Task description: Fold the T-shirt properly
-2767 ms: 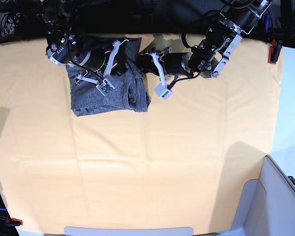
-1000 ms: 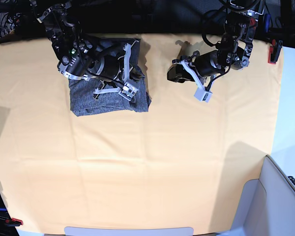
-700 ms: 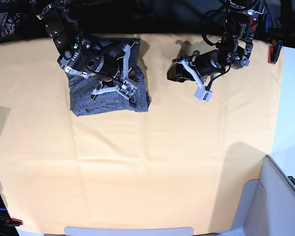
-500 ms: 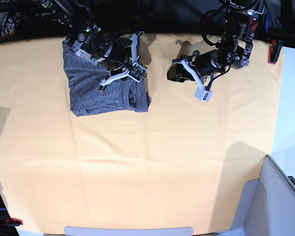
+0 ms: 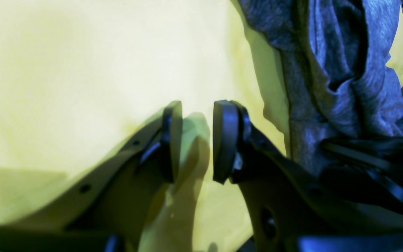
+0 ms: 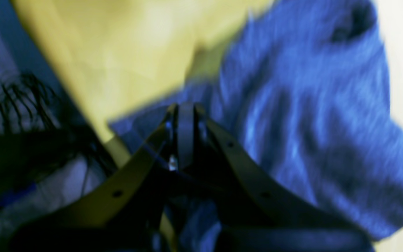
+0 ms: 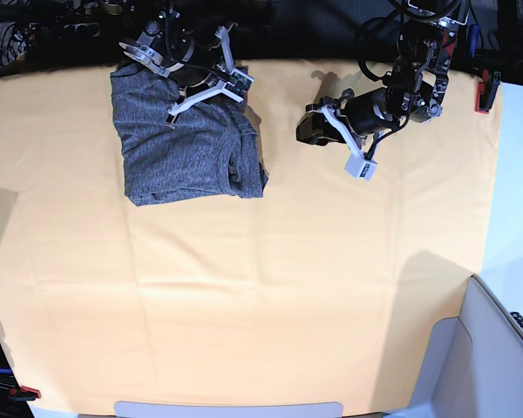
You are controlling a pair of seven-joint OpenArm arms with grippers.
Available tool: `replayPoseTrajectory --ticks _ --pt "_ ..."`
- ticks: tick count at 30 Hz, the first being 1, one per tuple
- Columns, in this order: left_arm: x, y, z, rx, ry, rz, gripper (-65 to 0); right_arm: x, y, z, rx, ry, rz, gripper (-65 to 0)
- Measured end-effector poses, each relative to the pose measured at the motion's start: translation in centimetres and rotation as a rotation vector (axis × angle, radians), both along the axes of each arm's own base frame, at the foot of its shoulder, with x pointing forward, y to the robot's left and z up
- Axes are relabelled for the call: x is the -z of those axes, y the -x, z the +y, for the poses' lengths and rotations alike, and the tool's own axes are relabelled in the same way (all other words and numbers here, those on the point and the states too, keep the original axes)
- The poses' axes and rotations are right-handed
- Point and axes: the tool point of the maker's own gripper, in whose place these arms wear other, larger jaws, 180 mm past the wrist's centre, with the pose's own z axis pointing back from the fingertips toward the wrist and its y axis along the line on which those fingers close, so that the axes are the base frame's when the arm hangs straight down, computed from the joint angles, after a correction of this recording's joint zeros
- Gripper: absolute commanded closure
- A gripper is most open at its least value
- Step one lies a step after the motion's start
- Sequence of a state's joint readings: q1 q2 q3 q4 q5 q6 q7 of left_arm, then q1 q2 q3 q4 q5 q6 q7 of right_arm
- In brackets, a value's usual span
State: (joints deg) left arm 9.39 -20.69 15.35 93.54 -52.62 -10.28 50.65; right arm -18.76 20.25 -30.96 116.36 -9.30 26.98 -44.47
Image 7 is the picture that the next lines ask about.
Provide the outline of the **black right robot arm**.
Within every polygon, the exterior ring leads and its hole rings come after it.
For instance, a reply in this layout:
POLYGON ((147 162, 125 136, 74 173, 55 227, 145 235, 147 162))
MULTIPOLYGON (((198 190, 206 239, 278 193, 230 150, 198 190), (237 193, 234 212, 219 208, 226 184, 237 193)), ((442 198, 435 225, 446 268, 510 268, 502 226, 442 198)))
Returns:
POLYGON ((256 138, 243 110, 253 79, 234 64, 234 25, 214 28, 214 41, 204 45, 180 21, 166 2, 137 39, 120 42, 126 60, 110 84, 112 122, 125 156, 187 138, 195 145, 222 140, 228 152, 256 138))

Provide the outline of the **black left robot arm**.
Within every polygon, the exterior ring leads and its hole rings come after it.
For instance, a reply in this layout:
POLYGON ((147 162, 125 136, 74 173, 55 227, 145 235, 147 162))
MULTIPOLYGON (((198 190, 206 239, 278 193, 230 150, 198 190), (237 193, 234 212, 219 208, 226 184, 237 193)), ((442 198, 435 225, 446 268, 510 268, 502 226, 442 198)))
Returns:
POLYGON ((322 97, 308 104, 296 127, 297 141, 325 146, 354 141, 363 157, 371 159, 378 144, 414 121, 437 118, 449 82, 458 29, 466 23, 467 1, 394 1, 386 17, 365 22, 357 34, 358 66, 382 87, 363 95, 352 89, 339 98, 322 97), (390 24, 398 23, 397 58, 383 75, 365 60, 373 41, 390 24))

